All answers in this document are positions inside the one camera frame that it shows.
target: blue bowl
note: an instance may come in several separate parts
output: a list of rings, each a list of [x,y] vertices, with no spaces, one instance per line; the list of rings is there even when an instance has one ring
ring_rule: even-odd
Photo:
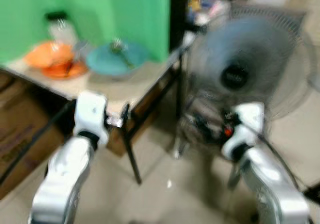
[[[134,68],[129,68],[121,55],[115,54],[110,49],[110,43],[92,50],[86,57],[86,65],[94,72],[112,77],[123,77],[132,74],[148,60],[149,53],[143,46],[129,41],[122,41],[123,53],[133,63]]]

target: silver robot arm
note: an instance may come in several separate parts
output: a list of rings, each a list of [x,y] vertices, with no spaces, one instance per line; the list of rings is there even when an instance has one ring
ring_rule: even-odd
[[[305,224],[309,207],[285,168],[271,153],[257,145],[257,133],[263,129],[264,105],[242,104],[235,107],[240,124],[223,145],[225,158],[235,161],[229,186],[235,187],[242,177],[255,193],[259,218],[263,224]]]
[[[114,116],[108,118],[107,106],[108,100],[102,95],[80,93],[73,137],[50,159],[47,175],[34,196],[28,224],[74,222],[80,189],[89,175],[95,151],[104,149],[108,143],[106,126],[114,121],[116,126],[122,124]]]

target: cardboard box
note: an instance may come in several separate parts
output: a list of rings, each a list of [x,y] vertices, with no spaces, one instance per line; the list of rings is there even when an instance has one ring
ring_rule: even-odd
[[[0,78],[7,76],[0,73]],[[38,103],[28,94],[27,83],[14,81],[0,92],[0,174],[17,157],[33,135],[49,118]],[[0,186],[0,199],[22,182],[40,163],[47,159],[63,142],[56,127],[45,132],[17,164]]]
[[[137,105],[135,109],[135,114],[137,116],[142,116],[144,110],[150,105],[150,103],[161,93],[161,88],[159,85],[156,85],[148,95]],[[138,138],[145,132],[145,130],[152,125],[154,120],[159,115],[159,107],[157,107],[146,119],[141,128],[137,131],[134,137],[131,140],[131,145],[134,145]],[[134,126],[134,121],[130,119],[127,123],[128,130]],[[118,129],[113,129],[110,135],[110,141],[107,145],[107,149],[113,152],[115,155],[122,157],[126,153],[125,145],[122,139],[122,136]]]

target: orange bowl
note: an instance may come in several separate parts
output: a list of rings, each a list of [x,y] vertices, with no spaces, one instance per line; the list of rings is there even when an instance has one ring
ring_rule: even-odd
[[[42,69],[43,75],[52,79],[70,79],[84,74],[87,67],[83,62],[72,63],[71,61],[64,65],[52,66]]]
[[[29,52],[24,60],[35,68],[47,68],[50,66],[63,65],[74,57],[72,47],[54,41],[44,42]]]

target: table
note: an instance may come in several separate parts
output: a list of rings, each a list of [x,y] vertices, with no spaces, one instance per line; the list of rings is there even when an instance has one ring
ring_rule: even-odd
[[[7,72],[26,79],[43,89],[47,89],[70,100],[70,102],[67,103],[46,126],[35,134],[31,142],[21,151],[21,155],[13,162],[11,169],[14,168],[14,165],[17,164],[17,162],[23,157],[24,153],[31,148],[33,143],[36,142],[46,129],[59,119],[63,113],[75,107],[76,98],[81,91],[93,90],[108,97],[109,112],[121,115],[123,125],[119,128],[123,142],[128,152],[136,181],[138,184],[141,184],[142,179],[131,147],[131,140],[175,82],[177,82],[176,116],[177,118],[180,117],[182,105],[182,57],[193,42],[194,37],[194,34],[187,33],[183,40],[183,44],[171,53],[165,63],[146,63],[131,78],[125,80],[112,80],[92,71],[71,80],[52,80],[43,76],[39,70],[30,68],[23,60],[9,63],[5,67]],[[153,89],[153,87],[164,78],[164,76],[169,76],[169,79],[166,85],[162,88],[161,93],[151,102],[148,108],[145,109],[144,113],[138,117],[135,114],[135,108]],[[130,130],[128,130],[127,127],[127,120],[129,116],[134,120],[134,126]]]

